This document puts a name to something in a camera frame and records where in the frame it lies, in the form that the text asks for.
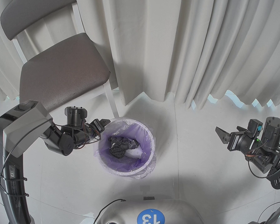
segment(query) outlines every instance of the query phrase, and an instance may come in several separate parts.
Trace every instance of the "chair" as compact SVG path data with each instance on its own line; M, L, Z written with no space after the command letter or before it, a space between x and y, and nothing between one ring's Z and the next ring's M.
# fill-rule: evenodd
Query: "chair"
M17 35L36 21L70 4L79 34L27 61ZM84 31L76 0L12 0L0 19L5 35L13 41L24 63L20 102L37 100L51 112L72 100L89 100L105 92L114 117L119 117L110 87L110 72Z

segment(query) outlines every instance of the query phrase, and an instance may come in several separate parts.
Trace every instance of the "crumpled black plastic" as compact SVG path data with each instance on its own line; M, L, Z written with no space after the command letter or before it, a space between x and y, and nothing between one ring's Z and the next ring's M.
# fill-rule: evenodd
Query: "crumpled black plastic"
M123 158L127 149L135 149L139 146L137 140L124 137L110 136L108 140L111 142L110 153L118 159Z

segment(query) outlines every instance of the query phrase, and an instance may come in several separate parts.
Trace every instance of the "curtain fold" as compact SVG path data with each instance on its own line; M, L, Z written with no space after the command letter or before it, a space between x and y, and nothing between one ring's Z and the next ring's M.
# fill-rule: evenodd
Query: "curtain fold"
M10 0L0 0L0 14ZM124 105L145 92L201 109L227 90L280 104L280 0L77 0L84 28ZM28 59L75 35L71 6L18 35ZM22 62L0 26L0 99L19 93Z

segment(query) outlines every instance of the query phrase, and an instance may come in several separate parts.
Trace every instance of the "blue sticker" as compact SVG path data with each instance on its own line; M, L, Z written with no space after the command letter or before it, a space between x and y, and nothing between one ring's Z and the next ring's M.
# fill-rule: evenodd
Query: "blue sticker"
M157 209L146 209L138 215L137 224L165 224L165 217Z

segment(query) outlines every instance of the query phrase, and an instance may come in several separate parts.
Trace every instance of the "chair seat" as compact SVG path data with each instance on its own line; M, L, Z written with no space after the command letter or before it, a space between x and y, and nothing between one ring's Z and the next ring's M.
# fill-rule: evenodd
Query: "chair seat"
M79 33L23 65L20 102L37 100L51 112L103 85L109 77L110 72L93 42L86 33Z

